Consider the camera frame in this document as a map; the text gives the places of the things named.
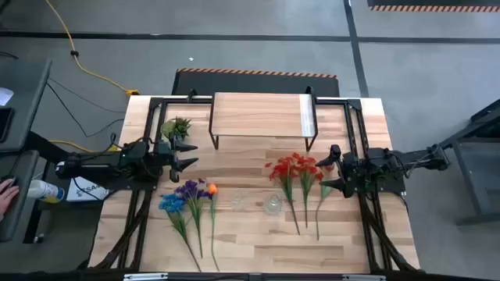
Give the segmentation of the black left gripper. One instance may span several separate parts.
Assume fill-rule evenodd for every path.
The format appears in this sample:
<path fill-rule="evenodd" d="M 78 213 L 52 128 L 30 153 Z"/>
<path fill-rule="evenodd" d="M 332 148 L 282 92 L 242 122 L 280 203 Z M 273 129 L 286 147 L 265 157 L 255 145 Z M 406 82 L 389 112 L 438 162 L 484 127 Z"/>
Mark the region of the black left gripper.
<path fill-rule="evenodd" d="M 154 177 L 159 179 L 164 173 L 164 167 L 168 166 L 170 168 L 169 180 L 178 183 L 179 174 L 196 163 L 198 158 L 178 159 L 175 158 L 175 151 L 187 152 L 197 149 L 195 145 L 185 144 L 178 136 L 173 138 L 173 149 L 169 141 L 160 139 L 154 147 Z"/>

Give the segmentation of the dark red artificial tulip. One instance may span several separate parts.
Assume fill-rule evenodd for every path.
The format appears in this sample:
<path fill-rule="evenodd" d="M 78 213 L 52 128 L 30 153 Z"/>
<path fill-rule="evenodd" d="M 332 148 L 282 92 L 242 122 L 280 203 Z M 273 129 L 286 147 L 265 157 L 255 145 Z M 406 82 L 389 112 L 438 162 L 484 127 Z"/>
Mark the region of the dark red artificial tulip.
<path fill-rule="evenodd" d="M 332 171 L 334 170 L 334 165 L 329 165 L 329 166 L 324 166 L 321 168 L 321 171 L 323 172 L 323 179 L 328 180 L 331 176 Z M 320 239 L 320 225 L 319 225 L 319 213 L 320 213 L 320 207 L 322 203 L 325 201 L 325 199 L 329 196 L 331 191 L 333 190 L 332 187 L 327 187 L 323 185 L 322 183 L 320 184 L 320 201 L 316 207 L 315 211 L 315 220 L 316 220 L 316 239 Z"/>

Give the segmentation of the red artificial flower bunch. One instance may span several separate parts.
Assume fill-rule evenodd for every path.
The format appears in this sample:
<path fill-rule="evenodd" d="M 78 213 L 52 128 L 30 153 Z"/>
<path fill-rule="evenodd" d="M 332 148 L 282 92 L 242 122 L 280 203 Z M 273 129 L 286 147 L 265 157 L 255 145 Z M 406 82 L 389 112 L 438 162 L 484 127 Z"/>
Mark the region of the red artificial flower bunch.
<path fill-rule="evenodd" d="M 286 202 L 291 208 L 295 228 L 298 235 L 300 235 L 293 200 L 294 180 L 298 177 L 295 160 L 292 157 L 282 157 L 277 159 L 276 162 L 267 162 L 264 167 L 269 170 L 270 181 L 277 183 L 284 192 Z"/>
<path fill-rule="evenodd" d="M 304 212 L 305 212 L 305 227 L 308 227 L 308 197 L 309 193 L 316 181 L 321 181 L 323 179 L 323 172 L 316 166 L 316 160 L 313 157 L 305 157 L 299 153 L 294 152 L 292 154 L 292 159 L 294 162 L 294 170 L 299 179 L 302 196 L 304 201 Z"/>

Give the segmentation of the purple artificial flower bunch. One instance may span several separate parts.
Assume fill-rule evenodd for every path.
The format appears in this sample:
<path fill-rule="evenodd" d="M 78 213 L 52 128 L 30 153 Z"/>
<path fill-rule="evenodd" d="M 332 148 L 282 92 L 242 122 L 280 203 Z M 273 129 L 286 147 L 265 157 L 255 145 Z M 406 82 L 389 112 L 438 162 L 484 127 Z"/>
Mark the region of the purple artificial flower bunch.
<path fill-rule="evenodd" d="M 191 216 L 195 221 L 199 251 L 201 257 L 203 257 L 201 217 L 204 203 L 211 201 L 213 194 L 205 189 L 205 181 L 201 179 L 186 181 L 184 185 L 175 190 L 175 193 L 188 206 Z"/>

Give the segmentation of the orange artificial tulip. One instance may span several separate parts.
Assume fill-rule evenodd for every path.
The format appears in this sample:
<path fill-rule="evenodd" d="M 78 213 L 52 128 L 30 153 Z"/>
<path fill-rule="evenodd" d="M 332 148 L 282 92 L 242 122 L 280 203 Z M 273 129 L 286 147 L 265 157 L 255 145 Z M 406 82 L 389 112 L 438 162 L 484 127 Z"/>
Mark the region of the orange artificial tulip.
<path fill-rule="evenodd" d="M 216 203 L 217 203 L 217 194 L 218 194 L 218 188 L 214 183 L 210 183 L 208 185 L 209 189 L 209 194 L 211 197 L 211 202 L 210 202 L 210 217 L 211 217 L 211 256 L 212 256 L 212 261 L 214 265 L 216 266 L 216 270 L 219 271 L 220 267 L 218 265 L 218 262 L 216 260 L 216 255 L 215 255 L 215 228 L 216 228 Z"/>

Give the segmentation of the blue artificial flower bunch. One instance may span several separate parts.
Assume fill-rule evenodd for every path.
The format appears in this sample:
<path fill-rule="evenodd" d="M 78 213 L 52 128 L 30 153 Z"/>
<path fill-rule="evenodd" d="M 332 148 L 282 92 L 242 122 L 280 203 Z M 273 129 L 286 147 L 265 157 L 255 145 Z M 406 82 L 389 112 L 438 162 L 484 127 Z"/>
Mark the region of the blue artificial flower bunch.
<path fill-rule="evenodd" d="M 183 215 L 185 204 L 186 201 L 177 194 L 163 194 L 159 203 L 159 209 L 163 210 L 167 214 L 173 228 L 179 233 L 188 248 L 188 252 L 195 263 L 197 270 L 201 272 L 202 269 L 188 240 L 187 222 Z"/>

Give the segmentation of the plain clear glass vase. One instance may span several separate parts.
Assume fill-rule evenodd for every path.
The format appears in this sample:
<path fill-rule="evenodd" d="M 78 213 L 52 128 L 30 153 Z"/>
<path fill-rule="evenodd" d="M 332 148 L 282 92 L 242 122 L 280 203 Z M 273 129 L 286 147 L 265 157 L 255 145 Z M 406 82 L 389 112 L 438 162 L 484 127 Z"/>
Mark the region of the plain clear glass vase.
<path fill-rule="evenodd" d="M 235 212 L 245 209 L 245 195 L 241 191 L 235 191 L 231 196 L 231 207 Z"/>

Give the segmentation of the black mat hazard-striped edge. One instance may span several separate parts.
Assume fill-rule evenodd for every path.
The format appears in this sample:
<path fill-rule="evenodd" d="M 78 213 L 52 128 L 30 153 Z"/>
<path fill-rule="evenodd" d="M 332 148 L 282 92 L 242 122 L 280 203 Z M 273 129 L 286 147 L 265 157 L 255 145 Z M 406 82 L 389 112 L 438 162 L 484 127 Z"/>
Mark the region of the black mat hazard-striped edge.
<path fill-rule="evenodd" d="M 311 87 L 318 97 L 338 98 L 337 76 L 271 70 L 181 68 L 176 71 L 172 95 L 197 95 L 216 92 L 255 92 L 301 94 Z"/>

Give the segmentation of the white printed box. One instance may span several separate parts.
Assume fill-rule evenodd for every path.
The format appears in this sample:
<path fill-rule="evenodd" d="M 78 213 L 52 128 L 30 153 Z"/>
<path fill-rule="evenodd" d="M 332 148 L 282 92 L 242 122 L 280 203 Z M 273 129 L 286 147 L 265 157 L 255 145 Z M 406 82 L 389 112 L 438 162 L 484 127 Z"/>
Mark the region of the white printed box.
<path fill-rule="evenodd" d="M 83 177 L 72 178 L 66 195 L 69 202 L 101 201 L 109 195 L 109 191 Z"/>

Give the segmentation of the white spray bottle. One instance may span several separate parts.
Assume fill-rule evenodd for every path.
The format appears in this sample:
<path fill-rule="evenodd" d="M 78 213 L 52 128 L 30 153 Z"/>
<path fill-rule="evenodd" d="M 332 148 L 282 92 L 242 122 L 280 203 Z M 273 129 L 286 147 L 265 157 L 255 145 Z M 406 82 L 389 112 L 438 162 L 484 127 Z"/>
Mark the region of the white spray bottle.
<path fill-rule="evenodd" d="M 43 180 L 31 180 L 27 196 L 50 204 L 59 203 L 65 195 L 64 189 Z"/>

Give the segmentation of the dark grey desk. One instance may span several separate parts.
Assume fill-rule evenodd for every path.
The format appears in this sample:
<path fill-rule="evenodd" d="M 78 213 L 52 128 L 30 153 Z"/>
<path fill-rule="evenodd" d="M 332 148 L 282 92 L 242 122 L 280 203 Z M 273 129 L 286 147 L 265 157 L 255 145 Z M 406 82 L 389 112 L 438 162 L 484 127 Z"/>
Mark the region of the dark grey desk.
<path fill-rule="evenodd" d="M 51 68 L 51 59 L 0 61 L 0 90 L 12 92 L 0 108 L 13 110 L 4 141 L 0 141 L 0 153 L 21 151 L 27 146 Z"/>

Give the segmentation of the dark grey side table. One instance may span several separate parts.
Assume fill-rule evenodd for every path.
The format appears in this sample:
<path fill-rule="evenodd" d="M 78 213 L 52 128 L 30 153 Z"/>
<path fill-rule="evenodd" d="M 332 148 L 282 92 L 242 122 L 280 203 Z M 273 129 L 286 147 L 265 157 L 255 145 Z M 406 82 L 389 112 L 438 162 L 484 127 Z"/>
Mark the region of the dark grey side table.
<path fill-rule="evenodd" d="M 22 240 L 29 220 L 28 204 L 30 201 L 27 199 L 27 192 L 34 177 L 38 159 L 37 151 L 0 153 L 0 178 L 13 176 L 15 185 L 20 188 L 5 213 L 5 218 L 0 222 L 0 244 Z"/>

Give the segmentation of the black flat device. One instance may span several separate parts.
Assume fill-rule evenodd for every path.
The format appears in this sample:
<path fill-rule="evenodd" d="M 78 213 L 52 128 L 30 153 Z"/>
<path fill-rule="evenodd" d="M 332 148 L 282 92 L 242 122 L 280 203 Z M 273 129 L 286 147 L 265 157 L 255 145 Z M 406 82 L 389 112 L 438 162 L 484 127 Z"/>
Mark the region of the black flat device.
<path fill-rule="evenodd" d="M 0 108 L 0 143 L 5 142 L 5 140 L 7 139 L 14 114 L 14 108 Z"/>

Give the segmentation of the person's hand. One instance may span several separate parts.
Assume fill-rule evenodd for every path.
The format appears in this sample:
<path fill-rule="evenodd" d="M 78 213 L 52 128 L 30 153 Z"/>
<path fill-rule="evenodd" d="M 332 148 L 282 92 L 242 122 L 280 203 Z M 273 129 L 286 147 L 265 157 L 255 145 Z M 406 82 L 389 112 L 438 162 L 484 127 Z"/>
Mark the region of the person's hand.
<path fill-rule="evenodd" d="M 7 179 L 0 183 L 0 221 L 5 217 L 5 213 L 13 198 L 19 193 L 19 187 L 14 184 L 14 179 Z"/>

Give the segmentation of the black metal table frame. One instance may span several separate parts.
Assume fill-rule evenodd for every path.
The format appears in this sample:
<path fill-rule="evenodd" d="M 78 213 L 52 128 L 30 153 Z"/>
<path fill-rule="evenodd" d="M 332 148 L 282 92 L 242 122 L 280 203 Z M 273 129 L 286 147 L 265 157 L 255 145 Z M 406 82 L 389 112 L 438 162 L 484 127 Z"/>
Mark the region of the black metal table frame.
<path fill-rule="evenodd" d="M 198 150 L 180 154 L 180 158 L 199 160 L 180 175 L 180 183 L 169 181 L 168 169 L 152 194 L 140 255 L 142 271 L 197 272 L 188 248 L 175 231 L 165 212 L 158 209 L 160 195 L 173 191 L 185 180 L 201 178 L 219 189 L 216 205 L 215 255 L 221 272 L 354 272 L 369 271 L 359 201 L 344 199 L 336 190 L 322 203 L 319 213 L 320 239 L 316 239 L 315 209 L 320 188 L 315 185 L 309 195 L 309 227 L 300 185 L 294 189 L 294 206 L 301 235 L 297 234 L 292 212 L 283 202 L 278 215 L 267 215 L 263 202 L 270 194 L 285 199 L 280 187 L 269 181 L 264 165 L 294 152 L 305 154 L 303 139 L 272 137 L 221 137 L 215 150 L 209 136 L 210 102 L 180 103 L 185 98 L 151 96 L 131 97 L 120 143 L 141 137 L 151 100 L 166 99 L 166 120 L 175 117 L 191 119 L 190 139 Z M 379 98 L 320 98 L 324 101 L 351 99 L 359 101 L 366 124 L 370 147 L 390 148 L 391 139 Z M 318 105 L 319 135 L 310 157 L 325 158 L 331 144 L 341 150 L 349 147 L 348 130 L 342 105 Z M 245 209 L 235 212 L 231 196 L 235 191 L 245 195 Z M 104 202 L 89 267 L 96 266 L 111 251 L 122 235 L 130 204 L 130 191 L 120 191 Z M 401 198 L 380 195 L 380 204 L 388 236 L 406 261 L 419 268 L 409 216 Z"/>

